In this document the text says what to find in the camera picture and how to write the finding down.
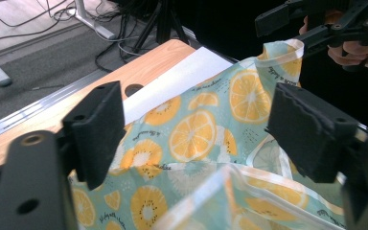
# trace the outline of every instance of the black cable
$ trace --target black cable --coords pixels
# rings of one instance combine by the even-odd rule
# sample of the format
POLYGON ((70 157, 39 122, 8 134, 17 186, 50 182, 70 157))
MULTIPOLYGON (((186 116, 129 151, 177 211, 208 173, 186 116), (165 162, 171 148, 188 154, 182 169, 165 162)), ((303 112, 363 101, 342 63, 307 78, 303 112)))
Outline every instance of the black cable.
POLYGON ((56 7, 58 7, 59 5, 61 5, 61 4, 63 4, 64 2, 65 2, 66 0, 63 0, 62 2, 60 2, 60 3, 58 3, 57 5, 55 5, 55 6, 53 6, 52 8, 50 8, 49 10, 47 10, 47 11, 44 11, 44 12, 42 12, 41 14, 39 14, 39 15, 37 15, 37 16, 35 16, 35 17, 33 17, 33 18, 31 18, 31 19, 29 19, 29 20, 27 20, 27 21, 25 21, 25 22, 22 22, 22 23, 20 23, 20 24, 17 24, 17 25, 9 25, 8 23, 6 23, 4 20, 2 20, 1 18, 0 18, 0 21, 3 23, 3 24, 5 24, 6 26, 8 26, 8 27, 18 27, 18 26, 22 26, 22 25, 24 25, 24 24, 26 24, 26 23, 29 23, 29 22, 31 22, 31 21, 33 21, 33 20, 35 20, 35 19, 37 19, 38 17, 40 17, 41 15, 43 15, 44 13, 46 13, 46 12, 49 12, 49 15, 50 15, 50 10, 52 10, 52 9, 54 9, 54 8, 56 8, 56 7))
POLYGON ((119 11, 105 12, 105 13, 102 13, 98 16, 95 16, 95 15, 91 14, 90 12, 87 12, 87 14, 89 16, 91 16, 91 19, 94 19, 94 20, 99 21, 99 22, 110 22, 115 17, 122 15, 119 11))
POLYGON ((56 20, 56 21, 68 21, 70 20, 71 18, 75 17, 76 16, 76 13, 77 13, 77 8, 74 6, 74 7, 70 7, 71 4, 73 4, 74 2, 70 3, 67 5, 67 7, 65 9, 62 9, 60 11, 57 11, 55 12, 55 14, 53 14, 53 18, 56 20), (66 18, 61 18, 63 16, 63 14, 66 13, 68 17, 66 18))
POLYGON ((100 2, 100 4, 98 4, 98 6, 95 8, 95 12, 97 13, 97 14, 101 14, 100 12, 98 12, 98 8, 100 7, 100 5, 102 5, 103 4, 103 1, 101 1, 100 2))
MULTIPOLYGON (((134 32, 134 30, 136 29, 137 25, 138 25, 138 19, 137 19, 137 17, 135 17, 135 24, 134 24, 133 29, 131 30, 130 34, 129 34, 127 37, 130 37, 130 36, 133 34, 133 32, 134 32)), ((131 50, 133 50, 133 49, 134 49, 134 47, 132 47, 132 46, 127 46, 127 45, 125 45, 125 41, 121 41, 121 42, 120 42, 120 46, 121 46, 122 48, 128 47, 128 48, 130 48, 131 50)), ((152 50, 152 49, 146 49, 146 48, 143 48, 143 47, 139 49, 139 51, 149 51, 149 50, 152 50)), ((121 49, 120 49, 120 51, 119 51, 119 55, 120 55, 120 57, 121 57, 121 60, 123 60, 123 61, 124 61, 124 63, 128 63, 127 59, 128 59, 128 58, 131 58, 133 55, 132 55, 132 54, 127 53, 127 54, 125 54, 125 55, 123 56, 123 55, 122 55, 122 53, 123 53, 123 50, 121 50, 121 49)))
MULTIPOLYGON (((40 5, 40 7, 43 9, 43 10, 46 10, 44 7, 43 7, 43 5, 41 5, 41 3, 38 1, 38 0, 35 0, 37 3, 38 3, 38 5, 40 5)), ((49 6, 49 0, 46 0, 46 4, 47 4, 47 12, 49 13, 49 16, 50 17, 53 17, 52 16, 52 14, 50 13, 50 6, 49 6)))
MULTIPOLYGON (((130 17, 130 14, 125 14, 125 18, 124 20, 121 21, 121 31, 120 31, 120 35, 122 36, 122 38, 125 38, 125 33, 127 32, 127 23, 130 17)), ((123 51, 121 49, 119 49, 119 57, 121 58, 121 60, 127 64, 127 57, 122 55, 123 51)))
POLYGON ((47 31, 49 31, 50 29, 54 28, 58 22, 62 21, 61 20, 61 17, 62 15, 67 12, 69 10, 69 6, 71 5, 72 3, 68 4, 67 7, 63 10, 60 10, 60 11, 57 11, 55 14, 59 13, 59 19, 55 19, 56 20, 56 23, 53 24, 52 26, 50 26, 49 28, 43 30, 43 31, 40 31, 40 32, 35 32, 35 33, 30 33, 30 34, 15 34, 15 35, 7 35, 7 36, 1 36, 0 39, 4 39, 4 38, 9 38, 9 37, 18 37, 18 36, 27 36, 27 35, 38 35, 38 34, 42 34, 42 33, 45 33, 47 31))
MULTIPOLYGON (((117 14, 118 16, 121 16, 121 29, 124 27, 123 26, 123 23, 124 23, 124 21, 125 21, 125 17, 126 17, 126 15, 125 14, 122 14, 122 13, 118 13, 117 14)), ((121 38, 124 38, 124 32, 122 31, 122 30, 120 30, 119 31, 119 34, 118 34, 118 37, 116 38, 117 40, 119 40, 119 39, 121 39, 121 38)), ((110 70, 110 69, 106 69, 106 68, 104 68, 103 66, 101 66, 100 65, 100 63, 99 63, 99 59, 100 59, 100 57, 102 57, 102 56, 104 56, 106 53, 108 53, 110 50, 111 50, 111 48, 113 47, 113 46, 115 46, 116 44, 118 44, 118 42, 116 42, 116 41, 114 41, 114 42, 112 42, 112 44, 110 44, 108 47, 106 47, 105 48, 105 50, 103 50, 103 51, 101 51, 98 55, 96 55, 95 56, 95 64, 97 65, 97 67, 100 69, 100 70, 102 70, 102 71, 105 71, 105 72, 107 72, 107 73, 111 73, 113 70, 110 70)))

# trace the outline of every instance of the fabric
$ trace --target fabric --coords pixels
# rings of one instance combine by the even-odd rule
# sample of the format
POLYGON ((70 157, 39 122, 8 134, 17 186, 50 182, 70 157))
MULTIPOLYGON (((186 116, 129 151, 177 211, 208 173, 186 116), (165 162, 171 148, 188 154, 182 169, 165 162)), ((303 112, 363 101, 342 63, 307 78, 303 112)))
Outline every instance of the fabric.
POLYGON ((277 82, 296 85, 303 44, 266 43, 126 126, 109 174, 88 191, 75 176, 87 229, 339 229, 342 209, 292 178, 265 132, 277 82))

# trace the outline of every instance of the yellow citrus pattern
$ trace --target yellow citrus pattern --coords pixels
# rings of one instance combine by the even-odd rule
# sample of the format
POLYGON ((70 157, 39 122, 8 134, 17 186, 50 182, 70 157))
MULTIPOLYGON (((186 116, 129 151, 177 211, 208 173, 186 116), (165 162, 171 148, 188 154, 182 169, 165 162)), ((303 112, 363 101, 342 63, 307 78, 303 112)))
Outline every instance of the yellow citrus pattern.
POLYGON ((122 230, 121 225, 115 221, 110 221, 106 227, 105 230, 122 230))
POLYGON ((291 169, 291 173, 293 173, 293 174, 299 173, 298 170, 297 170, 297 167, 295 167, 294 163, 290 159, 288 160, 288 163, 289 163, 289 167, 291 169))
POLYGON ((162 156, 161 147, 151 139, 145 139, 125 153, 121 161, 121 168, 136 167, 137 172, 145 179, 152 179, 161 173, 161 171, 155 170, 154 166, 159 165, 162 156))
MULTIPOLYGON (((295 48, 292 46, 287 46, 287 52, 294 52, 295 48)), ((283 69, 288 73, 291 77, 298 77, 300 75, 302 59, 296 58, 293 61, 289 61, 282 64, 283 69)))
POLYGON ((130 212, 136 229, 151 229, 168 210, 163 193, 154 186, 142 186, 130 200, 130 212))
POLYGON ((229 103, 232 115, 243 123, 266 122, 271 99, 265 92, 255 70, 240 71, 230 83, 229 103))
POLYGON ((123 142, 125 141, 125 139, 127 138, 127 136, 131 133, 132 131, 132 123, 130 124, 127 124, 125 127, 124 127, 124 130, 125 130, 125 136, 124 138, 122 138, 122 140, 119 142, 119 145, 122 145, 123 142))
POLYGON ((119 205, 121 204, 121 195, 119 191, 114 191, 110 194, 103 196, 107 206, 115 211, 119 210, 119 205))
POLYGON ((185 219, 180 224, 178 224, 178 226, 175 227, 174 229, 175 230, 190 230, 190 229, 207 230, 207 228, 202 223, 200 223, 199 221, 196 221, 193 218, 185 219))
POLYGON ((100 186, 98 186, 97 188, 94 189, 95 192, 98 192, 100 190, 102 190, 104 188, 104 184, 101 184, 100 186))
MULTIPOLYGON (((305 208, 309 202, 309 197, 299 191, 292 190, 291 188, 269 183, 260 179, 251 178, 248 183, 252 186, 266 189, 276 196, 298 206, 300 208, 305 208)), ((262 216, 267 219, 275 220, 295 220, 297 217, 290 212, 273 205, 272 203, 262 199, 262 198, 247 198, 246 202, 248 205, 262 216)))
POLYGON ((285 227, 284 225, 281 225, 280 223, 271 221, 270 223, 271 230, 291 230, 290 228, 285 227))
POLYGON ((120 169, 120 168, 117 168, 117 169, 110 170, 109 171, 109 174, 118 176, 118 175, 121 175, 123 173, 126 173, 127 171, 128 171, 128 169, 120 169))
POLYGON ((265 46, 263 47, 263 52, 261 54, 259 54, 257 56, 257 58, 260 59, 260 60, 269 59, 268 52, 267 52, 267 49, 265 48, 265 46))
POLYGON ((188 104, 188 109, 196 109, 204 105, 219 105, 219 97, 216 93, 200 93, 194 96, 188 104))
POLYGON ((181 97, 176 96, 149 111, 145 116, 145 123, 160 126, 171 120, 181 105, 181 97))
POLYGON ((245 217, 242 214, 238 214, 235 216, 234 222, 232 223, 233 230, 262 230, 259 226, 257 226, 252 220, 245 217))
POLYGON ((215 118, 207 110, 183 118, 173 129, 169 138, 171 155, 181 162, 200 160, 208 155, 217 136, 215 118))
POLYGON ((73 189, 74 210, 77 219, 83 226, 92 226, 95 220, 95 209, 88 195, 81 189, 73 189))
POLYGON ((236 147, 236 140, 231 130, 225 129, 223 133, 223 145, 226 146, 226 152, 231 155, 237 155, 238 149, 236 147))

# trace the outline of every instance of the wooden table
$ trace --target wooden table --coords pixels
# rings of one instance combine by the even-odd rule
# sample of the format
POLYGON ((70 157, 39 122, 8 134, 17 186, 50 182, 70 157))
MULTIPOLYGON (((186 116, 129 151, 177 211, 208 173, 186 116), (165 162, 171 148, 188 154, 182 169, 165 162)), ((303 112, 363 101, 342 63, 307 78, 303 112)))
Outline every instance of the wooden table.
POLYGON ((22 124, 9 129, 0 135, 0 165, 4 163, 8 146, 13 139, 35 130, 59 131, 62 127, 62 118, 98 85, 110 81, 120 81, 122 92, 125 92, 126 87, 133 83, 146 85, 194 51, 194 48, 180 40, 172 39, 100 80, 91 83, 72 96, 33 116, 22 124))

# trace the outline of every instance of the screw hole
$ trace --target screw hole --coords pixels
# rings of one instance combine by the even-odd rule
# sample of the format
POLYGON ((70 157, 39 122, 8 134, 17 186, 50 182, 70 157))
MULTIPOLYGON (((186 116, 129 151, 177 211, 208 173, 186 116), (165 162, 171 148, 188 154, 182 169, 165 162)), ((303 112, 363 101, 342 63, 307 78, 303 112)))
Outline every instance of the screw hole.
POLYGON ((37 199, 29 199, 28 201, 22 203, 17 208, 17 213, 20 215, 26 215, 28 213, 31 213, 37 206, 38 206, 37 199))
POLYGON ((131 85, 128 85, 127 88, 125 89, 125 94, 128 97, 130 97, 134 93, 136 93, 137 91, 139 91, 141 88, 143 88, 143 85, 141 85, 141 84, 131 84, 131 85))
POLYGON ((35 145, 35 144, 38 144, 40 142, 42 142, 44 139, 44 136, 41 135, 41 134, 38 134, 38 135, 31 135, 31 136, 28 136, 26 138, 24 138, 22 140, 22 145, 23 146, 32 146, 32 145, 35 145))

